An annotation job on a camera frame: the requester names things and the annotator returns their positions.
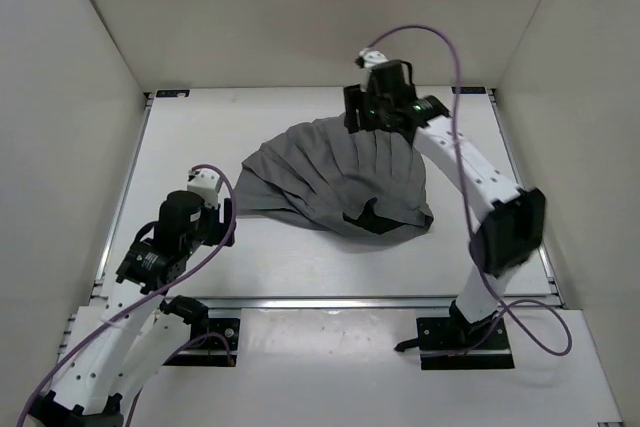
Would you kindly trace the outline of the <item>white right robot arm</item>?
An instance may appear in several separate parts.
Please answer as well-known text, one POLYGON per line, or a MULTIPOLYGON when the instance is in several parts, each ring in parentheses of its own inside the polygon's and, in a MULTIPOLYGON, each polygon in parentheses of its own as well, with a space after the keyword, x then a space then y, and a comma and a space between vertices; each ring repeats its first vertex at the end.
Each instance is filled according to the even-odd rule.
POLYGON ((503 175, 458 128, 458 109, 419 97, 411 63, 364 50, 356 60, 365 81, 344 88, 349 132, 397 133, 458 189, 469 229, 473 268, 441 329, 453 353, 485 341, 515 273, 540 247, 546 198, 503 175))

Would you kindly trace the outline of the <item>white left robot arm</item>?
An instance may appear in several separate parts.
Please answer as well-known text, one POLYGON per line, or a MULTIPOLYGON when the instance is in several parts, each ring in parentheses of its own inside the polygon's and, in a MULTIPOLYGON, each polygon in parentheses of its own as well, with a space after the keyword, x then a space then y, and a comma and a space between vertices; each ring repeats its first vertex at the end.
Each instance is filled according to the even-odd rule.
POLYGON ((97 326, 71 347, 26 401, 18 424, 125 426, 150 377, 187 345, 208 336, 206 306, 166 297, 201 270, 187 266, 198 248, 213 254, 235 241, 237 202, 216 187, 169 193, 156 220, 136 233, 97 326))

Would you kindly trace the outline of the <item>grey pleated skirt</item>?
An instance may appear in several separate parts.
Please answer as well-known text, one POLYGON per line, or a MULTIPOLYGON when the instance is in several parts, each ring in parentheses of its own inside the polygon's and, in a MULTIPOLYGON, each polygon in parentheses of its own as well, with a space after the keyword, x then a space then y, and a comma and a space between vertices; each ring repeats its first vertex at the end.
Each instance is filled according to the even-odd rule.
POLYGON ((368 243, 397 244, 426 234, 422 156, 401 135, 350 133, 341 116, 289 127, 242 162, 240 211, 368 243))

